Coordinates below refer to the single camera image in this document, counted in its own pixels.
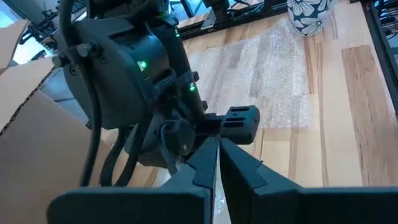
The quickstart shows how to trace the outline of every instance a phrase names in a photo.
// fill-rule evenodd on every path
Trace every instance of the cardboard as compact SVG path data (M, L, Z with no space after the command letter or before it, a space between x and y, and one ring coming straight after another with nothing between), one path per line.
M9 67L27 25L0 29L0 223L46 223L51 200L78 188L91 131L38 87L50 58ZM91 185L97 185L109 146L100 142Z

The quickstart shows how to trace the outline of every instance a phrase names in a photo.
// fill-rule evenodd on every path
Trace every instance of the wooden tabletop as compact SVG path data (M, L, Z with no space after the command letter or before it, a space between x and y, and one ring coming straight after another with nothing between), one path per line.
M180 26L204 17L182 21ZM188 56L217 50L255 38L286 18L287 14L281 14L202 35L184 41L184 46ZM255 142L243 148L304 187L398 184L397 119L361 4L338 1L324 30L302 38L302 42L309 92L308 126L260 127ZM245 60L256 60L256 56ZM231 77L200 73L200 78L198 89L209 105L231 104L237 96L221 93ZM201 88L207 83L215 83L214 88ZM244 95L251 85L242 83L233 91Z

